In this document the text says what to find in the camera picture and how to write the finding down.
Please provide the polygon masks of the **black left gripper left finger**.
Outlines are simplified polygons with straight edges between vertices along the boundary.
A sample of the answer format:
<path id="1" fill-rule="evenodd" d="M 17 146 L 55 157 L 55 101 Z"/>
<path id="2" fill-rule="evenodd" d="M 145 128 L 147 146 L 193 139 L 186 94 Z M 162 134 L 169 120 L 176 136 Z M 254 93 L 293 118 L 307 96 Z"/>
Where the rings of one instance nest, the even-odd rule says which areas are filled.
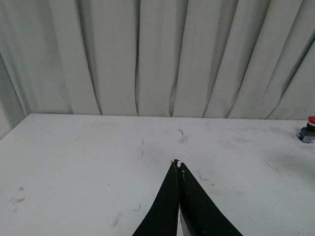
<path id="1" fill-rule="evenodd" d="M 149 212 L 133 233 L 135 236 L 175 236 L 177 234 L 179 212 L 177 164 L 177 159 L 171 161 L 171 166 Z"/>

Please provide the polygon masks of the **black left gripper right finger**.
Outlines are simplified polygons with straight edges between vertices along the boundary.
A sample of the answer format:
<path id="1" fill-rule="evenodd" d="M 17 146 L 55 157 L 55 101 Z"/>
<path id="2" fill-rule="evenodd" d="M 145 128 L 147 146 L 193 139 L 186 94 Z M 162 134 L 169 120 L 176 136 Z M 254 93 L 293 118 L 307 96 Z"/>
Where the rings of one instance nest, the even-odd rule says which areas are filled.
<path id="1" fill-rule="evenodd" d="M 188 167 L 180 165 L 180 213 L 185 236 L 240 236 Z"/>

